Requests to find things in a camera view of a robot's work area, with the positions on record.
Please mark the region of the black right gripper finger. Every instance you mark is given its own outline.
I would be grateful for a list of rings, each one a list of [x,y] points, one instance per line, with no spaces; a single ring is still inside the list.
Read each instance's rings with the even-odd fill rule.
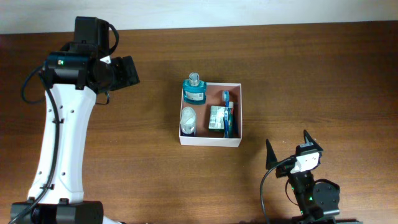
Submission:
[[[266,169],[271,170],[278,163],[278,160],[276,158],[272,145],[268,139],[266,139],[266,150],[267,150]]]
[[[316,140],[314,140],[306,129],[303,130],[303,136],[306,146],[318,146]]]

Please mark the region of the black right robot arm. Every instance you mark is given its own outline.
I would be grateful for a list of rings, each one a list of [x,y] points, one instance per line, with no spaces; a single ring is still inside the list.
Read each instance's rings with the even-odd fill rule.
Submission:
[[[287,177],[286,185],[290,185],[295,195],[294,204],[299,207],[300,215],[292,217],[291,223],[359,223],[359,220],[337,220],[340,214],[340,186],[328,179],[315,180],[312,170],[320,165],[323,149],[309,135],[303,131],[304,143],[299,144],[295,154],[279,161],[269,140],[266,141],[266,169],[260,187],[259,195],[261,208],[267,223],[271,220],[267,215],[264,203],[264,182],[272,171],[277,178]]]

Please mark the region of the blue toothbrush with clear cap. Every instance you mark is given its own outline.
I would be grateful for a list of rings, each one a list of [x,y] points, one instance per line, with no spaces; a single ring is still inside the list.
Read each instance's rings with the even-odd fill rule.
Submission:
[[[230,134],[230,131],[229,131],[230,97],[229,97],[229,91],[228,90],[223,90],[222,98],[223,98],[223,101],[225,102],[225,108],[224,108],[224,138],[230,138],[231,137],[231,134]]]

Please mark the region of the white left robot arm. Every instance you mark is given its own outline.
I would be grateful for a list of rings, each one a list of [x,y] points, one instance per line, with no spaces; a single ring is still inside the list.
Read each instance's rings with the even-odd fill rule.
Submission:
[[[45,129],[27,200],[11,207],[11,223],[110,223],[99,201],[84,200],[86,133],[97,96],[140,82],[132,57],[113,57],[112,24],[78,16],[74,39],[34,70],[45,90]]]

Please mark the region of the white green toothpaste tube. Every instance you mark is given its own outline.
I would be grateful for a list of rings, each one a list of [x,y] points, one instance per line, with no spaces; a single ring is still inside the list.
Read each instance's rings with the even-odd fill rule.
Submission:
[[[230,101],[228,103],[228,138],[233,137],[233,109],[234,109],[234,103]]]

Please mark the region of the teal mouthwash bottle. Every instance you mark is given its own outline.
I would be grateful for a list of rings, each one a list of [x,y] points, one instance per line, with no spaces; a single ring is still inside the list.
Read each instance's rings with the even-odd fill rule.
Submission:
[[[206,82],[200,80],[198,73],[192,72],[182,83],[183,100],[191,105],[206,103]]]

